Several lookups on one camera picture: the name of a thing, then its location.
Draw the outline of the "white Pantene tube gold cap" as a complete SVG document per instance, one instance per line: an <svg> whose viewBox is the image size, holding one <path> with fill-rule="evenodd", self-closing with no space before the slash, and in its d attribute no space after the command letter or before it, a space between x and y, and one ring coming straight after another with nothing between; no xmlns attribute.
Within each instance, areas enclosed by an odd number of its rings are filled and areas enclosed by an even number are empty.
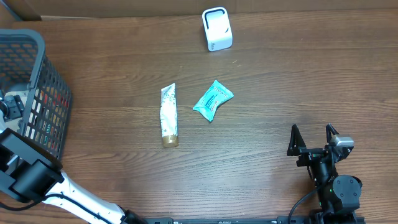
<svg viewBox="0 0 398 224"><path fill-rule="evenodd" d="M160 125L163 147L176 147L178 141L178 114L175 84L161 89Z"/></svg>

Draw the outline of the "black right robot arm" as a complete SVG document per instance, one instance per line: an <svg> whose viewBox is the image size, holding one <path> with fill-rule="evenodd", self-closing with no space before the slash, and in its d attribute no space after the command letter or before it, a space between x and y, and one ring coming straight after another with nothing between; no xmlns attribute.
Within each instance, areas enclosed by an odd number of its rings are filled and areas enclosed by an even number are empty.
<svg viewBox="0 0 398 224"><path fill-rule="evenodd" d="M312 210L308 223L363 223L355 211L360 207L362 182L352 175L339 175L336 163L346 159L354 149L351 136L340 134L330 123L326 125L326 144L322 148L306 146L297 125L293 125L287 155L297 157L296 165L306 167L315 189L303 196L289 212L292 221L295 209L314 194L318 195L320 208Z"/></svg>

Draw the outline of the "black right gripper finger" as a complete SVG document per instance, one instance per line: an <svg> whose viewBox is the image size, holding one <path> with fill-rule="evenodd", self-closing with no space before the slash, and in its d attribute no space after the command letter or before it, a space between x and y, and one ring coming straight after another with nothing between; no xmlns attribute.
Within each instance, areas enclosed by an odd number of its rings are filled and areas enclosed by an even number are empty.
<svg viewBox="0 0 398 224"><path fill-rule="evenodd" d="M299 156L303 150L306 150L306 144L302 138L299 128L296 124L292 125L290 133L289 146L287 148L287 156Z"/></svg>
<svg viewBox="0 0 398 224"><path fill-rule="evenodd" d="M339 132L333 127L331 123L326 125L326 142L328 144L334 144L336 137L339 135Z"/></svg>

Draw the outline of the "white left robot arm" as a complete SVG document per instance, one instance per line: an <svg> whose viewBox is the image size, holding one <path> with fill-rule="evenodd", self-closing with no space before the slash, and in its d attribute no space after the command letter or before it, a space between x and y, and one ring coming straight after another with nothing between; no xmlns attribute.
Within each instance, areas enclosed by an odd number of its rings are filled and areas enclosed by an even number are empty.
<svg viewBox="0 0 398 224"><path fill-rule="evenodd" d="M72 181L51 153L6 126L11 104L1 98L1 192L24 207L1 207L23 211L39 203L62 208L88 223L140 223L146 221L130 210L100 199Z"/></svg>

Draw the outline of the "teal wipes packet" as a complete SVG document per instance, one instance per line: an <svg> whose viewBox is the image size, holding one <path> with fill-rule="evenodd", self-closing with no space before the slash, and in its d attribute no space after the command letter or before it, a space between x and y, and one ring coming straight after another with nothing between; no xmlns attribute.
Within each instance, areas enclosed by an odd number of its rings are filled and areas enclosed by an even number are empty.
<svg viewBox="0 0 398 224"><path fill-rule="evenodd" d="M215 80L195 104L193 111L198 111L205 119L212 122L217 108L233 97L234 94L230 90Z"/></svg>

